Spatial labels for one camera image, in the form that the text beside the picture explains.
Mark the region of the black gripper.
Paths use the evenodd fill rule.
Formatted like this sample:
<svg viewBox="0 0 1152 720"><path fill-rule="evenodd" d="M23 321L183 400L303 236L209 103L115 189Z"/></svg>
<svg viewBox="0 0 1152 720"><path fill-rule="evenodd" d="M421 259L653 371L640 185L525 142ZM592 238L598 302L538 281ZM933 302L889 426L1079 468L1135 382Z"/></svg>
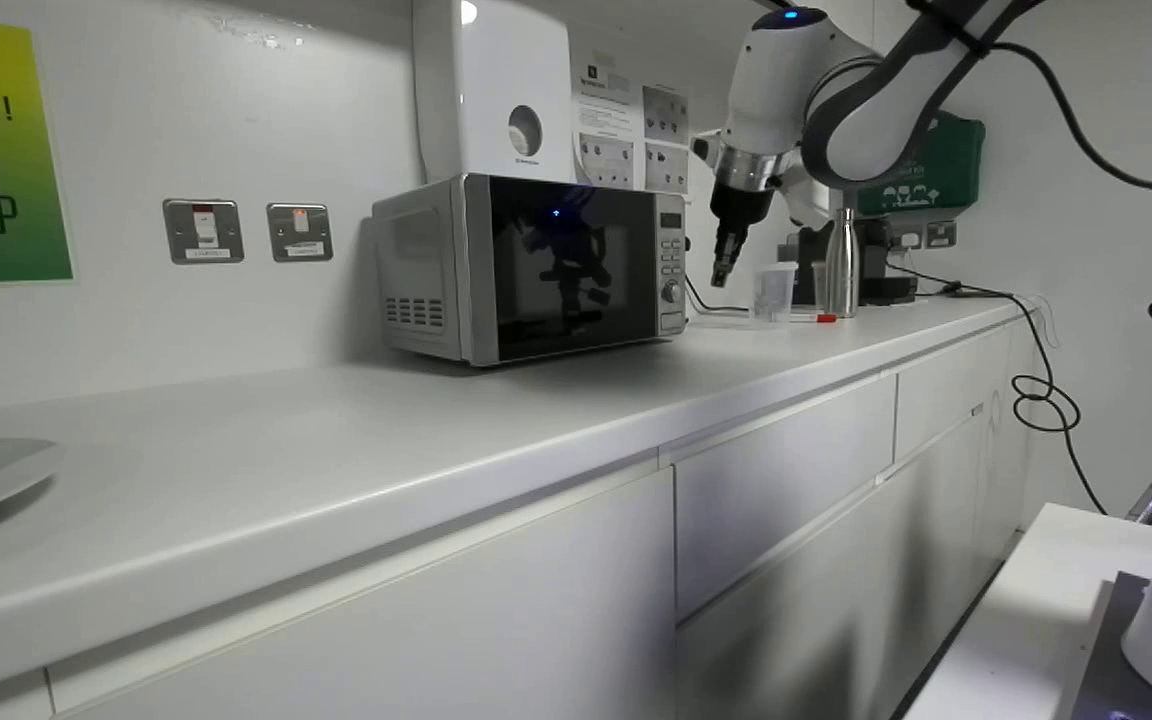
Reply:
<svg viewBox="0 0 1152 720"><path fill-rule="evenodd" d="M777 151L744 151L736 142L720 146L714 185L714 215L720 220L714 288L728 288L749 228L767 215L777 164Z"/></svg>

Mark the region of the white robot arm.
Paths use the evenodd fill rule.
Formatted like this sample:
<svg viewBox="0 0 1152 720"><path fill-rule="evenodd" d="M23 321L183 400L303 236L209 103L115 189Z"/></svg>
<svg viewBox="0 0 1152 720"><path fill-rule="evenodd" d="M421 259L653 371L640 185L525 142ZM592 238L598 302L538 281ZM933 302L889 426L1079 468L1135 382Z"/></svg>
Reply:
<svg viewBox="0 0 1152 720"><path fill-rule="evenodd" d="M854 41L823 9L767 9L736 53L716 128L714 282L726 288L749 228L767 215L790 151L829 189L889 181L953 86L1040 0L914 0L917 21L889 53Z"/></svg>

